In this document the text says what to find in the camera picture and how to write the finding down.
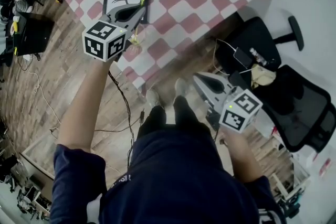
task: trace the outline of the picture frame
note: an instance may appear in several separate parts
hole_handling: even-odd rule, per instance
[[[121,6],[124,4],[137,4],[140,3],[141,0],[104,0],[103,4],[103,14],[108,13],[110,10],[112,10],[114,7]],[[141,24],[148,24],[148,6],[149,6],[149,0],[144,0],[144,4],[146,6],[146,12],[141,19]]]

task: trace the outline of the black office chair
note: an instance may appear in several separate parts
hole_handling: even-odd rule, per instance
[[[336,109],[330,95],[289,66],[277,70],[275,81],[253,93],[274,122],[286,148],[299,151],[309,145],[321,152],[336,128]]]
[[[331,104],[330,95],[315,86],[289,66],[281,65],[281,58],[276,44],[297,40],[299,50],[303,48],[303,38],[295,18],[289,22],[292,34],[274,39],[264,22],[256,17],[243,23],[233,31],[227,39],[233,48],[238,47],[252,59],[250,53],[254,48],[267,61],[265,68],[276,71],[277,77],[269,86],[259,86],[251,89],[251,72],[240,72],[249,67],[237,61],[230,46],[223,42],[216,51],[216,58],[224,71],[229,74],[233,85],[252,90],[264,103],[263,109],[273,120],[286,148],[291,152],[300,150],[305,144],[320,152],[329,141],[336,128],[335,107]]]

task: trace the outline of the wire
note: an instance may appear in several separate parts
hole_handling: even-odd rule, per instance
[[[135,124],[139,121],[139,119],[140,119],[140,117],[138,117],[138,118],[131,124],[131,127],[132,127],[133,125],[135,125]],[[95,132],[120,133],[120,132],[123,132],[123,131],[127,130],[128,128],[129,128],[129,126],[125,127],[125,128],[122,129],[122,130],[117,130],[117,131],[115,131],[115,130],[100,130],[100,129],[98,129],[98,130],[95,130]]]
[[[49,104],[49,102],[47,101],[47,99],[44,96],[43,89],[42,89],[42,87],[40,85],[40,78],[38,77],[38,74],[35,73],[35,72],[30,72],[29,67],[27,65],[27,62],[26,62],[26,59],[24,59],[24,61],[25,61],[25,64],[26,64],[26,67],[27,67],[27,70],[28,70],[29,74],[35,74],[36,77],[37,77],[37,83],[38,83],[38,85],[36,87],[34,87],[34,93],[36,93],[39,88],[41,89],[41,93],[42,93],[43,99],[46,101],[46,103],[48,104],[48,106],[50,107],[50,109],[53,111],[53,113],[54,113],[54,115],[55,115],[58,123],[61,124],[61,121],[59,120],[58,116],[56,115],[55,110],[51,107],[51,105]]]
[[[249,71],[251,71],[251,70],[253,70],[253,69],[257,68],[257,67],[258,67],[258,66],[256,66],[256,67],[252,67],[251,69],[247,69],[247,70],[242,71],[242,72],[239,72],[239,74],[242,74],[242,73],[245,73],[245,72],[249,72]]]
[[[28,65],[28,67],[30,67],[30,65],[32,64],[32,62],[33,62],[33,59],[34,59],[34,55],[31,55],[32,57],[32,59],[31,59],[31,62],[29,63],[29,65]],[[17,58],[17,63],[19,64],[19,66],[20,66],[20,68],[21,68],[21,70],[22,71],[27,71],[27,69],[23,69],[22,68],[22,65],[20,64],[20,61],[19,61],[19,58]]]
[[[123,175],[118,169],[115,169],[115,168],[111,167],[111,166],[108,165],[108,164],[105,164],[105,165],[106,165],[106,167],[111,168],[112,170],[115,170],[115,171],[118,172],[120,175]]]
[[[217,44],[217,40],[221,41],[221,42],[224,42],[226,45],[228,45],[233,51],[237,51],[234,47],[232,47],[228,42],[222,40],[222,39],[219,39],[219,38],[216,38],[216,44]]]
[[[130,158],[131,158],[131,153],[132,153],[132,150],[133,150],[133,144],[134,144],[134,133],[133,133],[133,130],[132,130],[132,125],[131,125],[131,110],[130,110],[130,105],[128,104],[128,101],[123,93],[123,91],[120,89],[119,87],[119,83],[115,80],[115,78],[112,76],[111,72],[109,71],[109,77],[111,78],[111,80],[114,82],[114,84],[117,86],[124,102],[125,102],[125,105],[126,105],[126,109],[127,109],[127,114],[128,114],[128,125],[129,125],[129,128],[130,128],[130,132],[131,132],[131,148],[130,150],[128,151],[127,153],[127,168],[130,167]]]
[[[55,135],[54,135],[54,130],[59,131],[59,129],[58,129],[57,127],[53,127],[53,128],[50,128],[49,130],[50,130],[50,132],[51,132],[51,135],[52,135],[56,140],[58,140],[58,138],[55,137]]]

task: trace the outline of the shoe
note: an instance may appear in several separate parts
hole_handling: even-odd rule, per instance
[[[32,11],[33,11],[33,6],[29,6],[29,7],[27,8],[26,13],[31,13]]]
[[[154,108],[157,105],[161,105],[159,95],[154,90],[148,90],[147,91],[146,99],[147,99],[147,102],[148,102],[148,104],[150,105],[151,108]]]
[[[178,96],[185,97],[188,92],[188,85],[184,79],[179,78],[175,83],[175,98]]]

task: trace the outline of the yellow cloth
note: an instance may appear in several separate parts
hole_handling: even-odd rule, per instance
[[[265,67],[254,64],[251,70],[252,81],[251,86],[253,89],[259,85],[266,86],[270,85],[276,78],[276,72],[269,71]]]

